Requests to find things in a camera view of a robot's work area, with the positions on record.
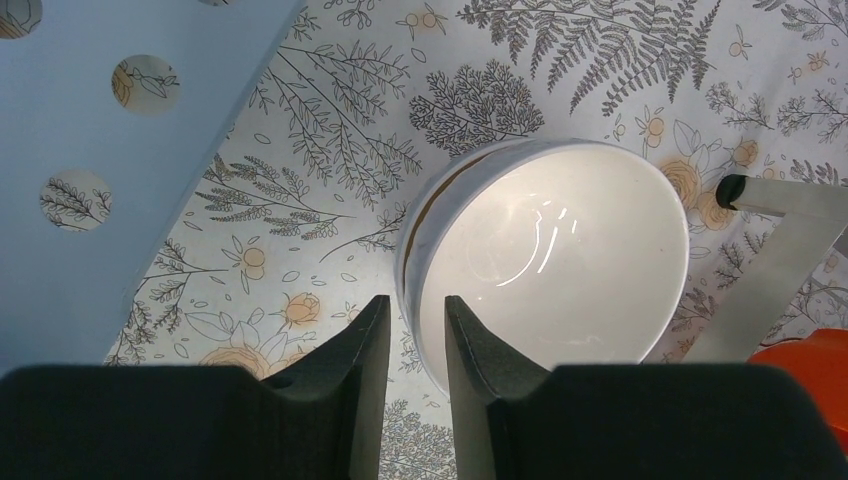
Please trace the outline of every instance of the white patterned fabric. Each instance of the white patterned fabric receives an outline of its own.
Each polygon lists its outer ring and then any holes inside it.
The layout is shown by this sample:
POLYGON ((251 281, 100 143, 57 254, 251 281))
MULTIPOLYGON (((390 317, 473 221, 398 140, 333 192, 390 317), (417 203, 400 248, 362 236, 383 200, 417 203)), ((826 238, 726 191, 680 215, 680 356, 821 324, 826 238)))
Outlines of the white patterned fabric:
MULTIPOLYGON (((428 177, 519 136, 610 142, 672 181, 691 266, 650 360, 677 362, 779 222, 720 209, 720 177, 848 185, 846 16, 845 0, 309 1, 106 362, 279 371, 394 294, 428 177)), ((822 260, 763 346, 848 328, 848 261, 822 260)), ((381 478, 455 478, 450 405, 397 311, 381 478)))

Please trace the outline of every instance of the perforated blue panel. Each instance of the perforated blue panel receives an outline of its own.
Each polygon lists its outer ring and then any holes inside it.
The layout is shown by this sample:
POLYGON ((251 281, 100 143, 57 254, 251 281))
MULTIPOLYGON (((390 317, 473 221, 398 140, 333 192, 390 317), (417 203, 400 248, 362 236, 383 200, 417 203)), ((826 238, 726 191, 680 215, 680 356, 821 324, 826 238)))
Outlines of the perforated blue panel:
POLYGON ((32 34, 0 39, 0 374, 100 362, 138 281, 194 189, 299 0, 43 0, 32 34), (113 96, 115 66, 155 55, 178 73, 175 107, 136 115, 113 96), (38 195, 86 169, 113 193, 99 228, 60 230, 38 195))

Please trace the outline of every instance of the orange object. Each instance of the orange object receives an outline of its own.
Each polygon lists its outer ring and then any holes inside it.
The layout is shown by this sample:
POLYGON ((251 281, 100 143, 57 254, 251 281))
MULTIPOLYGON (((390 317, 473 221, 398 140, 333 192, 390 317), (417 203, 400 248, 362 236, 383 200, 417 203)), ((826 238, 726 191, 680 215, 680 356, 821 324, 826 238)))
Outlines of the orange object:
POLYGON ((749 360, 786 370, 813 397, 848 454, 848 331, 825 328, 808 338, 780 342, 749 360))

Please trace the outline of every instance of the black rubber cap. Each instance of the black rubber cap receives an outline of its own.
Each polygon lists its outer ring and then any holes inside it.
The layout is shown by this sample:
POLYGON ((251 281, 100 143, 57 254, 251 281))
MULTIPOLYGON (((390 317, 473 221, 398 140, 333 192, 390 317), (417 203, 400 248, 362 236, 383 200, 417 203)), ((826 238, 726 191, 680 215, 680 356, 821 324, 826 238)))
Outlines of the black rubber cap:
POLYGON ((716 202, 722 208, 736 210, 736 207, 732 203, 738 200, 742 196, 742 192, 745 191, 746 178, 748 177, 745 175, 736 174, 722 178, 718 184, 718 188, 716 188, 716 202))

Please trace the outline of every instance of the white bowl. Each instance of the white bowl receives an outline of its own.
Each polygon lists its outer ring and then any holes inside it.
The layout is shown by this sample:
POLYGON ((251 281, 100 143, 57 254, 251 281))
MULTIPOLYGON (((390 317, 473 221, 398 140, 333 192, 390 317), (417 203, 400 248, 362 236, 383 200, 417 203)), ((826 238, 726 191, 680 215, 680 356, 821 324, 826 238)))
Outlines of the white bowl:
POLYGON ((674 313, 688 251, 680 200, 643 158, 582 140, 511 142, 430 182, 396 278, 424 367, 447 393, 445 296, 545 368, 638 363, 674 313))

